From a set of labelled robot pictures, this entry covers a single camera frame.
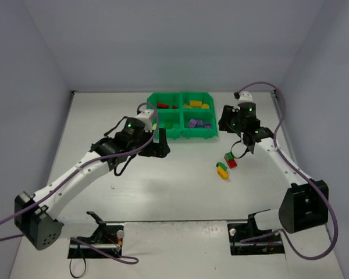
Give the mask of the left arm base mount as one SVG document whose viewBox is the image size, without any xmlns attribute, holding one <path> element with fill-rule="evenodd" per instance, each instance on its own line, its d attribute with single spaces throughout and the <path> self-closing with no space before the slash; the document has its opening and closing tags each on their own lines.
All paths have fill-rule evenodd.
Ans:
<svg viewBox="0 0 349 279">
<path fill-rule="evenodd" d="M 114 258 L 120 258 L 122 256 L 124 223 L 103 221 L 92 211 L 87 212 L 87 214 L 94 219 L 98 227 L 89 237 L 78 236 L 77 239 Z M 102 259 L 104 257 L 88 246 L 70 240 L 68 259 Z"/>
</svg>

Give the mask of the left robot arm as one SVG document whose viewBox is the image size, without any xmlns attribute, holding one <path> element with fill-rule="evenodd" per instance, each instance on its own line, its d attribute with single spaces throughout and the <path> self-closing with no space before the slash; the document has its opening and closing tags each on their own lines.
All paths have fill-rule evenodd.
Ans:
<svg viewBox="0 0 349 279">
<path fill-rule="evenodd" d="M 22 192 L 15 198 L 15 225 L 36 250 L 50 247 L 60 238 L 81 237 L 98 241 L 106 227 L 96 213 L 67 219 L 63 209 L 95 180 L 124 167 L 137 155 L 164 158 L 170 152 L 166 130 L 151 130 L 152 120 L 142 115 L 127 117 L 123 130 L 113 138 L 105 135 L 65 174 L 33 194 Z"/>
</svg>

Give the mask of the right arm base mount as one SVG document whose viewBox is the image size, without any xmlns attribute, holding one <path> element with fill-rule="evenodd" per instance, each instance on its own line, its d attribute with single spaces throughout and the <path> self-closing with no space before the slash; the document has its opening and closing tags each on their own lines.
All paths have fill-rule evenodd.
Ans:
<svg viewBox="0 0 349 279">
<path fill-rule="evenodd" d="M 247 220 L 228 222 L 230 254 L 232 256 L 265 256 L 285 254 L 282 238 L 272 230 L 260 230 L 255 214 Z"/>
</svg>

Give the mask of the purple flower lego brick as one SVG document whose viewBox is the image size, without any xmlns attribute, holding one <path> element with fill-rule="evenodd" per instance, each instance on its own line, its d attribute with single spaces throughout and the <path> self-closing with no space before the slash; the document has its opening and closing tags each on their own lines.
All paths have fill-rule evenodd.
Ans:
<svg viewBox="0 0 349 279">
<path fill-rule="evenodd" d="M 197 119 L 190 119 L 188 124 L 187 124 L 188 128 L 196 128 L 198 127 L 198 120 Z"/>
</svg>

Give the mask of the red arch lego brick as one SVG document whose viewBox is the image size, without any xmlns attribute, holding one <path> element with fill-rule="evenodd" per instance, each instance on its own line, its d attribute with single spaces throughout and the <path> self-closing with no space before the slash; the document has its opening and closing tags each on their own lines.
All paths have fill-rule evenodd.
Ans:
<svg viewBox="0 0 349 279">
<path fill-rule="evenodd" d="M 169 109 L 169 105 L 167 103 L 157 103 L 157 108 L 158 109 Z"/>
</svg>

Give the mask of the red square lego brick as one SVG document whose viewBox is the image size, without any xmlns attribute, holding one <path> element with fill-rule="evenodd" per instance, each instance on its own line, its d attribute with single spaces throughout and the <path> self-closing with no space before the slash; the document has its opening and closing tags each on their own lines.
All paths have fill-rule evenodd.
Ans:
<svg viewBox="0 0 349 279">
<path fill-rule="evenodd" d="M 226 163 L 230 169 L 234 169 L 237 167 L 237 162 L 235 159 L 227 159 Z"/>
</svg>

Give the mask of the pale yellow lego brick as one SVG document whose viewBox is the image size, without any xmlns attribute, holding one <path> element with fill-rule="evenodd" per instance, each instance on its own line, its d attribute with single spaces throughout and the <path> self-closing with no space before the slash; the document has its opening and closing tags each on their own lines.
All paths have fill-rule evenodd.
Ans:
<svg viewBox="0 0 349 279">
<path fill-rule="evenodd" d="M 200 108 L 202 106 L 202 101 L 190 100 L 189 105 L 194 108 Z"/>
</svg>

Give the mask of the green square lego brick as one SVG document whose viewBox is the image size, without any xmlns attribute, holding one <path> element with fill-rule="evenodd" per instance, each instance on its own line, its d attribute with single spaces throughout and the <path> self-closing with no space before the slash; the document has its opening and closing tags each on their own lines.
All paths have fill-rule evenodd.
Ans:
<svg viewBox="0 0 349 279">
<path fill-rule="evenodd" d="M 234 156 L 232 155 L 231 152 L 228 152 L 224 155 L 224 159 L 225 159 L 225 161 L 230 161 L 230 160 L 234 159 Z"/>
</svg>

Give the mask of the green lego plate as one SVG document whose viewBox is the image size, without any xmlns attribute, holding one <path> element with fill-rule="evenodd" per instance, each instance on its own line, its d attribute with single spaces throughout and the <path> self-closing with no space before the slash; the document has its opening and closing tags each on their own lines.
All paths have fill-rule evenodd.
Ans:
<svg viewBox="0 0 349 279">
<path fill-rule="evenodd" d="M 166 128 L 167 130 L 171 130 L 171 129 L 175 129 L 175 126 L 174 126 L 173 123 L 166 123 L 166 124 L 165 124 L 165 128 Z"/>
</svg>

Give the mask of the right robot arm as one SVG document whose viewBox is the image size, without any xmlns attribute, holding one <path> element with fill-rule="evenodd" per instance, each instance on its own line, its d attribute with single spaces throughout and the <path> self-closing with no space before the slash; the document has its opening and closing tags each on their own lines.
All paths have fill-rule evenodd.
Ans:
<svg viewBox="0 0 349 279">
<path fill-rule="evenodd" d="M 291 160 L 282 158 L 284 152 L 273 132 L 262 127 L 256 117 L 255 103 L 244 102 L 236 108 L 225 105 L 218 125 L 220 131 L 237 134 L 247 152 L 264 160 L 268 172 L 276 179 L 273 192 L 282 202 L 277 209 L 254 213 L 259 230 L 283 229 L 293 234 L 327 223 L 329 213 L 323 199 L 329 196 L 328 186 L 322 180 L 302 178 L 298 167 Z"/>
</svg>

